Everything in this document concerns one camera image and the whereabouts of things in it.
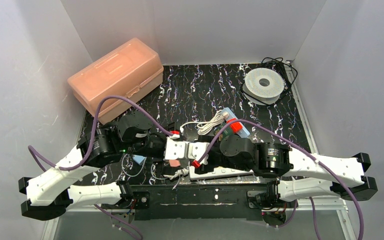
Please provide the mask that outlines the light blue charger plug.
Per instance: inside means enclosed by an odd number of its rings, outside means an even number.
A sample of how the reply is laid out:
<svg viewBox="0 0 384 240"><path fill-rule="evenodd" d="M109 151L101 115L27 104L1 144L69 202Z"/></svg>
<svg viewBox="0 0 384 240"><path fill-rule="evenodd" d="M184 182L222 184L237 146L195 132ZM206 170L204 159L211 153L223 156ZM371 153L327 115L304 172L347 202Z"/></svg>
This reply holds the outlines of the light blue charger plug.
<svg viewBox="0 0 384 240"><path fill-rule="evenodd" d="M132 160L138 165L143 165L147 158L145 156L133 155Z"/></svg>

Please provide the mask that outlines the pink charger plug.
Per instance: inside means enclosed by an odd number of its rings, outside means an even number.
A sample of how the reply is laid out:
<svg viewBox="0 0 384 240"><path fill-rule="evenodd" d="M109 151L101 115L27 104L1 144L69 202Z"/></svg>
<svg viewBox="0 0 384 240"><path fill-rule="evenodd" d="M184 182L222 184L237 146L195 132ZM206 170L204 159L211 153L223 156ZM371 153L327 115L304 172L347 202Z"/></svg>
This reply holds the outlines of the pink charger plug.
<svg viewBox="0 0 384 240"><path fill-rule="evenodd" d="M179 161L179 160L174 160L174 159L169 160L169 161L168 161L168 164L169 164L169 166L172 167L172 168L177 168L177 167L180 167L180 166L181 166L180 161Z"/></svg>

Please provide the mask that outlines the large white power strip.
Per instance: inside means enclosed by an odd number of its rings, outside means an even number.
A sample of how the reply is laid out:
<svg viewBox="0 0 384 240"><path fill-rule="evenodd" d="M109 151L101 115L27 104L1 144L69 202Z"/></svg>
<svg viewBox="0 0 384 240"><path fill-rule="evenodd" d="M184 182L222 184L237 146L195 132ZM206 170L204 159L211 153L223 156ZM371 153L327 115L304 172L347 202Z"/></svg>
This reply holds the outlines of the large white power strip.
<svg viewBox="0 0 384 240"><path fill-rule="evenodd" d="M189 179L192 181L247 176L247 175L252 175L254 173L252 170L243 171L243 170L225 168L225 167L216 167L213 171L202 173L202 174L195 173L195 170L196 170L195 167L193 166L189 167L188 175L189 175Z"/></svg>

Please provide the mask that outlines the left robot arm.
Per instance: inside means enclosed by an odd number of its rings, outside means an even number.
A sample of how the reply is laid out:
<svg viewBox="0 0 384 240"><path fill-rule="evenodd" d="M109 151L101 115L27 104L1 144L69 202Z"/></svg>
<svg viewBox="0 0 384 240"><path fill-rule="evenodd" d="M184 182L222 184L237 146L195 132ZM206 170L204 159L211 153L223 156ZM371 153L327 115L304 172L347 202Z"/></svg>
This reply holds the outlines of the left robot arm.
<svg viewBox="0 0 384 240"><path fill-rule="evenodd" d="M162 159L167 135L156 131L153 122L135 111L108 122L84 135L63 159L37 177L22 177L19 192L27 200L20 205L24 217L48 221L77 206L117 205L135 200L125 180L105 185L78 186L88 174L119 162L123 155Z"/></svg>

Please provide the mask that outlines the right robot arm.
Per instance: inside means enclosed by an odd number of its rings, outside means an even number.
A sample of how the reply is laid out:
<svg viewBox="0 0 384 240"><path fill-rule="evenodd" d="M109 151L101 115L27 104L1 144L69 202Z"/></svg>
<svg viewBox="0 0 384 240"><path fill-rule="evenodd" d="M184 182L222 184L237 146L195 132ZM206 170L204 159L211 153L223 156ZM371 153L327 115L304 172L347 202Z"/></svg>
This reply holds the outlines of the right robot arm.
<svg viewBox="0 0 384 240"><path fill-rule="evenodd" d="M363 152L349 158L329 157L230 135L216 142L201 164L204 170L224 167L271 179L262 198L266 203L318 196L368 201L378 192L375 178L365 175L371 161Z"/></svg>

